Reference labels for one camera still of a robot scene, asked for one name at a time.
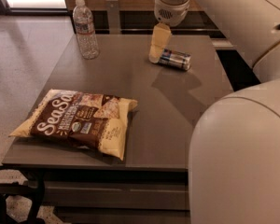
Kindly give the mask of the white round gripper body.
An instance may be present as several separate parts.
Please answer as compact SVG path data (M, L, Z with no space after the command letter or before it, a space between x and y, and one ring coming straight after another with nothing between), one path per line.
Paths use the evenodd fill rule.
M176 27L186 17L189 10L190 0L155 0L154 15L158 22L167 24L170 27Z

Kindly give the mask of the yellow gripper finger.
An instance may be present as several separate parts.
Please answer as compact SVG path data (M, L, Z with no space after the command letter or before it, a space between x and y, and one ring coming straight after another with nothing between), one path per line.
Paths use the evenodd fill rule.
M148 58L152 63L159 61L163 50L169 43L171 35L171 29L168 25L160 22L154 26L148 54Z

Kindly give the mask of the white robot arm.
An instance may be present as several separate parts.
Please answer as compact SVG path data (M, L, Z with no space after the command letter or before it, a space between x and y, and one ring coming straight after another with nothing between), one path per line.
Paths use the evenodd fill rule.
M176 26L191 0L155 0ZM211 105L189 144L191 224L280 224L280 0L195 0L259 84Z

